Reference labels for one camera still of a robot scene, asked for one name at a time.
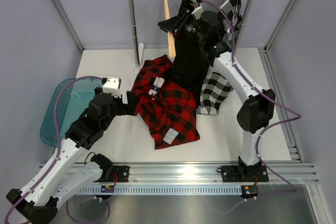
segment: clothing tag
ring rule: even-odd
[[[168,132],[166,133],[166,135],[164,136],[163,141],[165,141],[168,144],[171,144],[178,134],[179,133],[176,130],[174,130],[173,128],[170,128]]]
[[[151,90],[148,92],[148,94],[150,94],[150,95],[156,95],[159,92],[160,87],[162,87],[163,83],[164,83],[164,79],[157,77],[155,79],[152,87],[151,87]]]

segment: red plaid shirt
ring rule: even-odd
[[[196,100],[192,93],[166,78],[165,73],[173,66],[167,55],[146,60],[135,79],[132,92],[137,99],[135,115],[140,113],[155,141],[155,149],[163,149],[197,141]],[[165,81],[158,94],[149,95],[155,78]],[[172,128],[178,132],[171,144],[163,139]]]

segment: gray wall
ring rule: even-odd
[[[127,0],[60,0],[86,48],[131,47]],[[163,0],[134,0],[139,42],[146,47],[167,44],[157,23],[164,19]],[[222,0],[211,0],[220,4]],[[289,0],[254,0],[242,37],[242,46],[264,46]],[[181,0],[169,0],[176,14]]]
[[[270,57],[306,162],[313,162],[336,221],[336,2],[298,0]]]
[[[10,208],[7,192],[25,185],[51,153],[39,130],[55,87],[75,75],[80,53],[50,0],[0,0],[0,31],[3,220]]]

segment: teal plastic bin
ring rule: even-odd
[[[61,82],[55,89],[50,101],[47,113],[44,117],[40,130],[41,140],[50,146],[57,147],[56,131],[54,124],[54,107],[56,99],[61,90],[74,78]],[[95,96],[96,87],[102,87],[101,81],[97,79],[84,79],[70,85],[63,93],[57,108],[57,122],[61,138],[64,138],[66,131],[73,121],[77,120],[89,102]]]

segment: gray floor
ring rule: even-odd
[[[261,186],[260,194],[273,190],[288,189],[287,186]],[[103,204],[90,201],[81,206],[87,196],[75,196],[69,202],[72,215],[79,221],[97,219]],[[239,196],[112,196],[107,201],[109,215],[98,223],[108,224],[198,224],[198,223],[249,223],[249,224],[316,224],[309,197],[305,189],[295,193],[282,193],[257,201],[243,203],[228,214],[242,199]],[[53,224],[73,223],[65,214],[63,206]]]

